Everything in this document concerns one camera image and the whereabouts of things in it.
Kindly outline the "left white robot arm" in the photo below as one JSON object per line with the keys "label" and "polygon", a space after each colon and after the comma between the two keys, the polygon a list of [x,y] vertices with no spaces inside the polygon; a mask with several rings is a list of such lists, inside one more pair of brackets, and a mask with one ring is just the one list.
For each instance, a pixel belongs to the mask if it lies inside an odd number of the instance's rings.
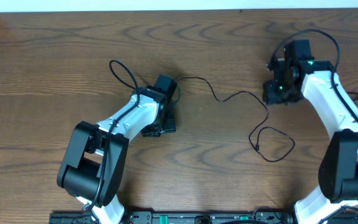
{"label": "left white robot arm", "polygon": [[57,184],[83,203],[80,213],[51,214],[51,223],[119,223],[125,208],[117,191],[129,143],[138,135],[176,131],[171,99],[176,81],[160,75],[152,86],[133,91],[130,101],[96,124],[82,121],[71,135]]}

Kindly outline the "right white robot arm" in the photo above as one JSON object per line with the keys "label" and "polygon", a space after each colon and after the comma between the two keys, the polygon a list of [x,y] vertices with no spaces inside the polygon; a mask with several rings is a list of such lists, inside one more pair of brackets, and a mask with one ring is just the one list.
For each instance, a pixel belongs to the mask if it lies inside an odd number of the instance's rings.
{"label": "right white robot arm", "polygon": [[358,205],[358,107],[343,89],[335,66],[315,60],[308,40],[283,44],[284,56],[267,64],[273,79],[263,84],[268,105],[308,100],[330,138],[318,171],[318,186],[293,209],[295,223],[327,223]]}

